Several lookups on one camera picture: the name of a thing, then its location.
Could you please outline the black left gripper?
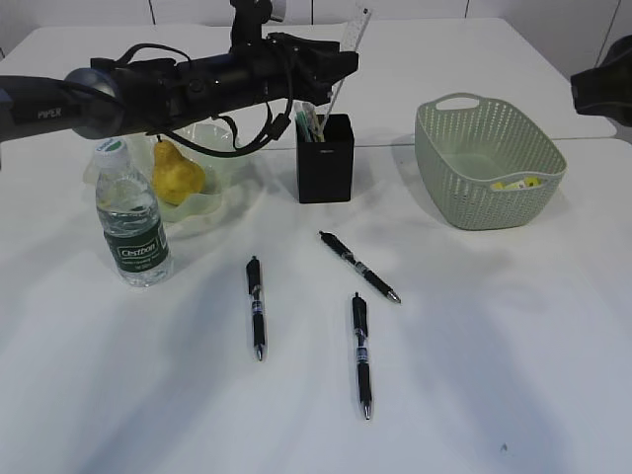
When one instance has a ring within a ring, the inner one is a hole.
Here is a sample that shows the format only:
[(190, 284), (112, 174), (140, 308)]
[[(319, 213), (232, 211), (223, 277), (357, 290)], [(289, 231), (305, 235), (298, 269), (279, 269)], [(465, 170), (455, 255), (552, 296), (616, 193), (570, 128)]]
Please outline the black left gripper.
[(330, 102), (334, 86), (354, 74), (359, 55), (336, 41), (271, 33), (228, 53), (178, 62), (171, 57), (134, 61), (130, 47), (111, 66), (121, 110), (119, 133), (156, 133), (280, 99)]

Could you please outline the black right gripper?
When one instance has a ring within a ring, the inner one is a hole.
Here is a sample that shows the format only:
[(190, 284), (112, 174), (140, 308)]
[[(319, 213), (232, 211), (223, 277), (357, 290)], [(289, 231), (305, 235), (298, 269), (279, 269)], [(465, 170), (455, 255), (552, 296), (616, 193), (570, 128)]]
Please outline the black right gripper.
[(631, 126), (631, 36), (615, 41), (603, 62), (570, 78), (575, 111)]

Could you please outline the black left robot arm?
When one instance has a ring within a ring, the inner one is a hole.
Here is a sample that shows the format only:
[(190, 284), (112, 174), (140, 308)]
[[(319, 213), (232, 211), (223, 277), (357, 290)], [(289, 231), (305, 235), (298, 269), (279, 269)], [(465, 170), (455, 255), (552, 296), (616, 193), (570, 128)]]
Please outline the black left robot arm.
[[(166, 56), (134, 60), (143, 49)], [(151, 42), (131, 46), (117, 59), (95, 57), (89, 67), (65, 79), (4, 75), (1, 78), (1, 139), (10, 141), (71, 129), (86, 139), (137, 133), (162, 135), (206, 156), (237, 158), (278, 140), (289, 127), (296, 101), (325, 105), (333, 88), (358, 69), (359, 55), (330, 40), (270, 33), (231, 45), (228, 52), (177, 61), (178, 50)], [(225, 121), (230, 113), (284, 100), (268, 113), (247, 144), (220, 151), (197, 144), (178, 131), (205, 119)]]

